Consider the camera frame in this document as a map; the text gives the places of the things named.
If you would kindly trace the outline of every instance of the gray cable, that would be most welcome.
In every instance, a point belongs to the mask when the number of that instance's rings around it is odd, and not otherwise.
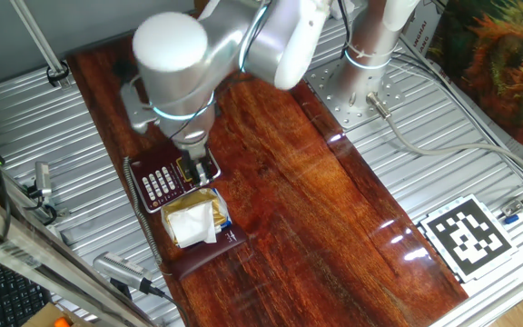
[[[395,122],[393,122],[391,117],[387,117],[386,121],[387,121],[387,123],[389,123],[390,129],[392,129],[392,131],[395,133],[395,135],[397,135],[397,138],[414,153],[423,154],[423,155],[442,155],[442,154],[451,154],[451,153],[454,153],[457,151],[467,150],[467,149],[485,149],[485,150],[493,151],[495,153],[506,155],[508,158],[510,158],[511,160],[516,162],[516,164],[518,164],[523,169],[523,159],[522,158],[518,157],[517,155],[513,154],[512,152],[510,152],[502,147],[492,145],[492,144],[460,144],[460,145],[455,145],[455,146],[451,146],[451,147],[447,147],[447,148],[443,148],[443,149],[437,149],[437,150],[427,150],[427,149],[418,148],[417,146],[411,144],[409,141],[407,141],[405,139],[403,134],[401,134],[399,132],[399,128],[397,128],[397,125],[395,125]]]
[[[159,253],[159,248],[156,246],[156,241],[153,238],[151,227],[149,226],[149,223],[146,220],[146,217],[144,216],[138,204],[138,195],[136,194],[136,189],[134,188],[133,176],[131,175],[131,168],[129,165],[130,161],[131,160],[129,157],[124,158],[124,178],[126,179],[128,189],[131,192],[131,196],[133,197],[134,213],[136,213],[136,216],[141,221],[141,227],[143,227],[144,234],[146,235],[146,240],[148,241],[149,246],[151,247],[151,252],[153,252],[154,260],[156,261],[156,265],[158,266],[161,265],[161,263],[163,263],[163,258]]]

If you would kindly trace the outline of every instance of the small box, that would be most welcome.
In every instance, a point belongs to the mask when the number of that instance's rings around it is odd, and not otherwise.
[[[44,308],[24,323],[23,327],[54,327],[54,322],[63,317],[72,322],[72,327],[94,327],[92,323],[78,317],[63,306],[59,306],[62,310],[51,303],[46,304]]]

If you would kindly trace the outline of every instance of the coiled cord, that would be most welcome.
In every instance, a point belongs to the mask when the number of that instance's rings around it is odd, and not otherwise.
[[[146,220],[146,217],[144,216],[144,213],[141,211],[141,207],[138,204],[138,194],[136,194],[136,189],[134,188],[133,176],[131,175],[130,161],[131,159],[129,157],[124,158],[123,170],[124,178],[126,179],[126,183],[128,184],[128,189],[130,190],[131,196],[133,197],[134,213],[141,221],[141,227],[143,228],[144,234],[146,235],[146,239],[149,243],[149,247],[151,248],[151,252],[153,253],[156,265],[161,265],[161,263],[163,263],[163,258],[159,253],[159,248],[156,246],[156,241],[153,238],[153,233],[151,232],[149,222]]]

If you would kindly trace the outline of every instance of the orange object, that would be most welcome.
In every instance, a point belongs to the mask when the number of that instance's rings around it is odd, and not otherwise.
[[[70,327],[70,323],[62,317],[55,320],[54,327]]]

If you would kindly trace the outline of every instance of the metal mounting plate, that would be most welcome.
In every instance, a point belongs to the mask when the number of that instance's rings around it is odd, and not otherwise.
[[[314,68],[304,75],[308,85],[314,90],[318,98],[331,111],[340,126],[347,131],[360,124],[366,123],[373,116],[378,116],[374,107],[349,106],[348,103],[335,99],[330,94],[327,83],[334,70],[340,65],[340,60],[335,60],[320,67]],[[403,104],[405,96],[400,89],[385,75],[383,77],[380,99],[389,109]]]

